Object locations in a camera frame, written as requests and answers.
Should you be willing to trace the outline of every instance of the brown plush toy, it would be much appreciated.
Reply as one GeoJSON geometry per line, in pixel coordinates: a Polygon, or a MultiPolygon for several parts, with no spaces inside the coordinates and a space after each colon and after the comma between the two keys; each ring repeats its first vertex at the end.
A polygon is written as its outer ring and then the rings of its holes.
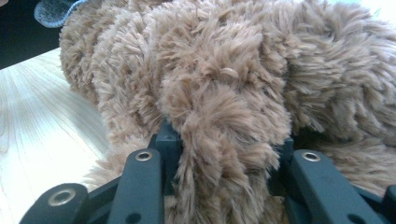
{"type": "Polygon", "coordinates": [[[168,119],[183,153],[167,223],[278,223],[273,146],[324,152],[352,184],[396,183],[396,32],[358,5],[104,0],[61,33],[72,90],[100,110],[111,149],[92,187],[120,175],[168,119]]]}

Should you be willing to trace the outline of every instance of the light wood surface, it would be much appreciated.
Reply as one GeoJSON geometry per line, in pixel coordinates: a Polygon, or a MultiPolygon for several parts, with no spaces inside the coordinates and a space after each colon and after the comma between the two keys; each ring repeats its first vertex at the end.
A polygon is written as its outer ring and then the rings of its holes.
{"type": "Polygon", "coordinates": [[[59,49],[0,70],[0,223],[19,223],[62,183],[81,183],[107,149],[99,113],[69,90],[59,49]]]}

